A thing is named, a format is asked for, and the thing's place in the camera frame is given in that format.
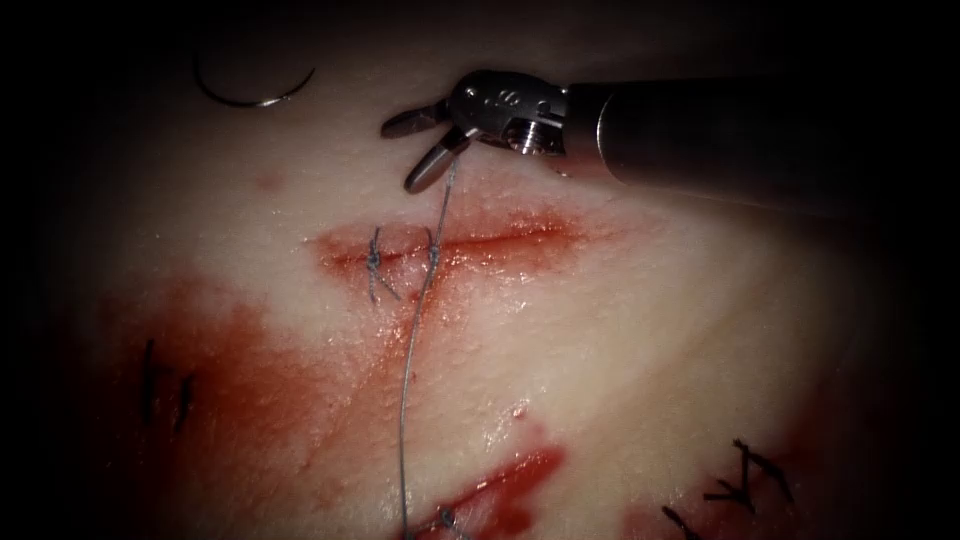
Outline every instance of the metal grasper tip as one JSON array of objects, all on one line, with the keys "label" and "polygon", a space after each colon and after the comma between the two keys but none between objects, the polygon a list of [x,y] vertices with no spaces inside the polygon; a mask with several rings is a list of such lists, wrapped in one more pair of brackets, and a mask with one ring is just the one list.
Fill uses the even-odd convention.
[{"label": "metal grasper tip", "polygon": [[442,99],[433,105],[404,111],[390,118],[380,127],[380,136],[384,139],[406,137],[407,135],[433,129],[449,118],[450,114],[447,110],[447,100]]},{"label": "metal grasper tip", "polygon": [[417,194],[432,186],[453,164],[454,158],[470,145],[470,138],[454,126],[410,171],[403,182],[407,193]]}]

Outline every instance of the stitch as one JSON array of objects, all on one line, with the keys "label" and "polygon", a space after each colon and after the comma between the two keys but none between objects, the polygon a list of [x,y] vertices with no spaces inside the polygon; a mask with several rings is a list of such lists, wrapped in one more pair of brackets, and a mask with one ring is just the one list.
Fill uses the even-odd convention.
[{"label": "stitch", "polygon": [[767,474],[767,476],[773,477],[777,484],[780,486],[781,491],[787,498],[787,501],[793,502],[793,495],[790,493],[790,487],[787,484],[787,480],[783,471],[771,463],[766,458],[754,454],[750,451],[750,447],[740,441],[740,439],[735,439],[733,441],[733,446],[738,448],[741,452],[740,454],[740,487],[733,487],[726,480],[717,480],[717,483],[720,484],[728,493],[704,493],[703,500],[705,501],[723,501],[729,500],[742,504],[750,511],[751,514],[756,514],[757,509],[753,505],[753,500],[750,497],[750,484],[748,482],[750,462],[756,463],[760,469]]},{"label": "stitch", "polygon": [[370,301],[374,304],[379,304],[380,299],[377,298],[376,293],[373,288],[376,285],[376,282],[379,281],[383,285],[391,296],[400,301],[400,295],[397,294],[397,291],[387,283],[386,278],[380,274],[380,251],[377,249],[377,240],[380,238],[380,227],[376,227],[373,230],[373,238],[370,239],[370,254],[367,255],[367,271],[370,273]]},{"label": "stitch", "polygon": [[690,527],[680,518],[680,515],[673,511],[669,506],[662,506],[660,510],[667,518],[674,522],[683,532],[684,540],[703,540],[699,534],[693,532]]}]

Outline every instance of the screw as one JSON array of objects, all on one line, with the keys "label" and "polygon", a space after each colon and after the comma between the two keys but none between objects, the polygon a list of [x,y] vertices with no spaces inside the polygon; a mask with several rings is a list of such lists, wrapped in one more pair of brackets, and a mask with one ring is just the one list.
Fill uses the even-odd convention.
[{"label": "screw", "polygon": [[536,122],[524,122],[507,130],[507,144],[525,156],[539,156],[546,141]]}]

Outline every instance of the red blood stain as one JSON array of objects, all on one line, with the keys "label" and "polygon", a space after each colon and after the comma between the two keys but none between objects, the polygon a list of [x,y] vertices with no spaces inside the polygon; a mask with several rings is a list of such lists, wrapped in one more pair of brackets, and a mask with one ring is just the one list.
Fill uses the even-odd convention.
[{"label": "red blood stain", "polygon": [[[559,446],[533,450],[464,487],[462,495],[441,502],[437,511],[449,511],[454,526],[476,540],[516,537],[534,524],[536,515],[530,508],[529,498],[543,487],[564,459],[565,451]],[[431,527],[436,519],[432,517],[411,526],[410,530],[421,531],[415,538],[456,537],[444,526]]]}]

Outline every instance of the blood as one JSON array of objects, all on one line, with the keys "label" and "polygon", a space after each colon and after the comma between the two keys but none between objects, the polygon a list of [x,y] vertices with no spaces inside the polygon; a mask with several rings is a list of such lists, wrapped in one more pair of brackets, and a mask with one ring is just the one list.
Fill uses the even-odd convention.
[{"label": "blood", "polygon": [[[566,452],[560,446],[535,449],[477,478],[462,488],[462,494],[437,505],[446,509],[454,526],[475,540],[510,538],[528,532],[537,514],[527,500],[542,488],[563,464]],[[443,526],[430,527],[436,518],[413,525],[418,540],[456,537]],[[397,534],[403,538],[403,532]]]}]

